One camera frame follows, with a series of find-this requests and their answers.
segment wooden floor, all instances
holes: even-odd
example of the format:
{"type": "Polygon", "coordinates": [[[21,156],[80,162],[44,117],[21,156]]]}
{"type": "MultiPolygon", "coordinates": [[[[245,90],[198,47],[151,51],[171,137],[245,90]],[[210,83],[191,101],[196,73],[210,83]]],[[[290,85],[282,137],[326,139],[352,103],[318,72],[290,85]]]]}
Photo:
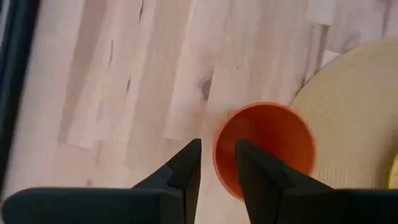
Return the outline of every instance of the wooden floor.
{"type": "Polygon", "coordinates": [[[248,223],[213,170],[220,121],[397,34],[396,0],[43,0],[5,196],[131,187],[202,138],[197,223],[248,223]]]}

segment orange cup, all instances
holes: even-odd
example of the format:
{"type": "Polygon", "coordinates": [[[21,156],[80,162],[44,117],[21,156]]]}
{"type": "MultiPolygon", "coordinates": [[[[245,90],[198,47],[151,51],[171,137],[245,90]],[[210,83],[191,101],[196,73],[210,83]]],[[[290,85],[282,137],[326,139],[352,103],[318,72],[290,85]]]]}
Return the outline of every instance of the orange cup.
{"type": "Polygon", "coordinates": [[[309,175],[315,143],[304,121],[289,107],[261,102],[228,115],[213,140],[213,165],[218,179],[234,197],[243,200],[235,164],[235,143],[248,139],[260,149],[309,175]]]}

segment yellow object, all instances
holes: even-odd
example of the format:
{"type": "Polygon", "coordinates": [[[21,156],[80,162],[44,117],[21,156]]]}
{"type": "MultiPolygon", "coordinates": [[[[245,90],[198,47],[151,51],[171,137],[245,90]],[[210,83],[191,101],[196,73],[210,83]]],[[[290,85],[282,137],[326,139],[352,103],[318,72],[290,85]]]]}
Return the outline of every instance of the yellow object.
{"type": "Polygon", "coordinates": [[[390,177],[388,180],[388,188],[398,189],[398,154],[392,163],[390,177]]]}
{"type": "Polygon", "coordinates": [[[398,149],[398,40],[338,57],[292,107],[315,137],[314,178],[334,188],[386,188],[398,166],[390,172],[398,149]]]}

